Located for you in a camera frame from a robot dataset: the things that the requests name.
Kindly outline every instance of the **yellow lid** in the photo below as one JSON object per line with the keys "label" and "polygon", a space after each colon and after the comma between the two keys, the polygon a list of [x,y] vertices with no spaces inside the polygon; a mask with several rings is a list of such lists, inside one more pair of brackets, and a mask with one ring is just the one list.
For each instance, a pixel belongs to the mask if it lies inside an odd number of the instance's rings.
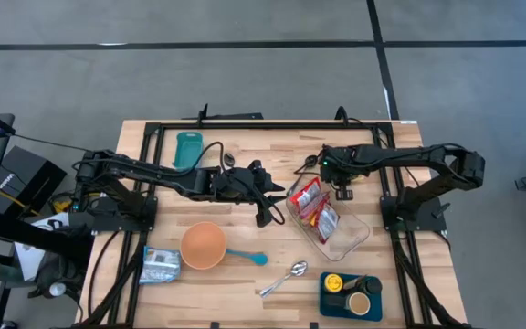
{"label": "yellow lid", "polygon": [[338,274],[328,274],[324,279],[324,287],[328,292],[339,292],[342,289],[342,278]]}

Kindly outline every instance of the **coffee cup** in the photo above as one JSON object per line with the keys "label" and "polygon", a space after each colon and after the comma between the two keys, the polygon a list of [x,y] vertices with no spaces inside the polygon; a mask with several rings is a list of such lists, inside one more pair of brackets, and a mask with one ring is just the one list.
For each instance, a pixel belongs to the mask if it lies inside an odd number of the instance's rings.
{"label": "coffee cup", "polygon": [[346,296],[344,308],[355,315],[365,315],[371,309],[371,300],[362,292],[354,292]]}

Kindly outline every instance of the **wooden table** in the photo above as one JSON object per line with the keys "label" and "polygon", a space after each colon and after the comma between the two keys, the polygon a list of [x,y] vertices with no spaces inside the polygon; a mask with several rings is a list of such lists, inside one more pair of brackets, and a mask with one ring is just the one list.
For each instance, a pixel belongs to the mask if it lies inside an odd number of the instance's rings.
{"label": "wooden table", "polygon": [[[117,153],[138,158],[142,145],[142,132],[147,121],[125,121]],[[397,147],[421,145],[421,136],[415,122],[393,122]],[[166,131],[161,164],[171,166],[176,148],[176,135],[180,131]],[[306,156],[317,154],[323,143],[345,146],[355,143],[373,143],[368,131],[348,130],[203,130],[204,143],[220,141],[225,151],[235,156],[237,166],[247,166],[252,160],[261,160],[271,173],[273,181],[289,188]],[[153,159],[152,141],[148,161]],[[219,150],[213,147],[206,152],[202,165],[218,165]],[[426,169],[412,172],[420,182],[430,178]],[[406,171],[402,171],[405,184],[414,186]],[[395,191],[393,178],[392,191]],[[286,224],[271,223],[257,228],[255,206],[197,203],[178,196],[173,190],[158,187],[158,216],[149,245],[155,248],[178,249],[180,238],[193,224],[212,221],[222,227],[230,249],[264,251],[269,263],[256,266],[249,260],[227,255],[215,268],[196,271],[183,267],[179,280],[171,283],[143,285],[140,288],[135,327],[206,327],[216,321],[221,327],[309,327],[318,322],[322,327],[405,327],[395,261],[389,234],[383,228],[379,197],[382,195],[378,173],[352,184],[355,198],[348,207],[371,228],[370,237],[338,262],[331,262],[321,255],[302,235],[300,228],[289,217],[285,204],[279,203],[286,215]],[[95,243],[85,282],[81,305],[87,309],[87,297],[92,267],[100,249],[110,234],[100,234]],[[93,308],[115,280],[123,234],[110,244],[100,261],[94,282]],[[429,232],[416,233],[419,256],[426,283],[449,313],[466,322],[458,283],[446,243]],[[310,264],[308,272],[299,278],[286,281],[280,289],[262,300],[258,292],[283,277],[296,260]],[[370,274],[383,282],[384,319],[380,323],[353,321],[321,316],[318,310],[318,279],[323,271]],[[410,283],[416,321],[421,321],[416,292]],[[128,284],[121,297],[119,321],[123,322]]]}

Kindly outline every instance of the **metal spoon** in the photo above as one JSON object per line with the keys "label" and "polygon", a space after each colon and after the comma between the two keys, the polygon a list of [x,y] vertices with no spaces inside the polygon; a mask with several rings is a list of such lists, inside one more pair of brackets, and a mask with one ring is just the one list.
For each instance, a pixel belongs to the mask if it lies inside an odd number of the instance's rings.
{"label": "metal spoon", "polygon": [[285,280],[289,279],[292,275],[293,276],[302,276],[303,273],[305,273],[307,269],[308,269],[308,262],[307,261],[305,261],[305,260],[298,261],[297,263],[293,264],[293,266],[291,266],[291,271],[289,272],[288,275],[286,275],[283,279],[280,279],[279,281],[276,281],[275,283],[271,284],[267,288],[263,289],[259,293],[259,296],[261,296],[261,298],[267,297],[271,292],[273,292],[277,287],[279,287],[281,285],[281,283],[283,283]]}

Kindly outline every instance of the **blue spoon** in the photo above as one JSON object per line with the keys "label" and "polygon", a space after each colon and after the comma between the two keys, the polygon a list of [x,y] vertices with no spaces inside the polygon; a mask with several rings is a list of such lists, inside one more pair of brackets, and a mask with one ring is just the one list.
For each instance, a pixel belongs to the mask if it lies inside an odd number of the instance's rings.
{"label": "blue spoon", "polygon": [[253,262],[257,265],[265,265],[268,262],[267,255],[262,252],[251,254],[251,253],[246,253],[243,251],[235,251],[235,250],[227,249],[226,253],[248,258],[250,260],[253,260]]}

